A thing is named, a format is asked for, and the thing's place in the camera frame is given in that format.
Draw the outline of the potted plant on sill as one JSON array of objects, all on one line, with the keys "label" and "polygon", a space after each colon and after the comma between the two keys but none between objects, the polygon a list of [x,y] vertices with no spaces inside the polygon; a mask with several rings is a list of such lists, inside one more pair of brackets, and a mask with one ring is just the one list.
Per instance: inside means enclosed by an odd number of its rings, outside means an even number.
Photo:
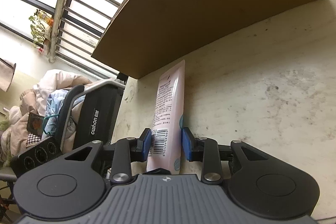
[{"label": "potted plant on sill", "polygon": [[50,43],[54,19],[45,11],[36,9],[29,17],[33,42],[41,48]]}]

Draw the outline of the brown cardboard box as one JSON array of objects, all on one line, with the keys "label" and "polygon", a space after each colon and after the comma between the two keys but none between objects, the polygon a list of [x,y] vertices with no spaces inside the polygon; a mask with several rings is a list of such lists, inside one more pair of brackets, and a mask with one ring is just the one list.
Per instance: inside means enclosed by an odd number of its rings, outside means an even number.
[{"label": "brown cardboard box", "polygon": [[316,0],[124,0],[92,57],[139,79],[232,32]]}]

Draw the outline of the pile of bedding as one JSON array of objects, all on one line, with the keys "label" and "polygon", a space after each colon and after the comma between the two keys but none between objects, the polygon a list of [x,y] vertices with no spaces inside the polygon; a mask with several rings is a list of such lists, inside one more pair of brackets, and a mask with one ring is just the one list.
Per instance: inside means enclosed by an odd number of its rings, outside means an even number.
[{"label": "pile of bedding", "polygon": [[1,167],[43,139],[55,135],[59,112],[67,93],[77,85],[91,86],[89,78],[60,69],[45,73],[39,82],[20,95],[1,119]]}]

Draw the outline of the pink white cream tube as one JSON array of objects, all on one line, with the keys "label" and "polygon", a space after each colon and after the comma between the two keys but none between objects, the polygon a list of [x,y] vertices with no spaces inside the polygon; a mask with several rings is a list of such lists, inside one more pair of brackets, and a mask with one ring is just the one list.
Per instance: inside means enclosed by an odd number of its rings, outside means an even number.
[{"label": "pink white cream tube", "polygon": [[152,143],[147,158],[148,172],[162,168],[179,174],[185,96],[185,61],[159,78],[152,125]]}]

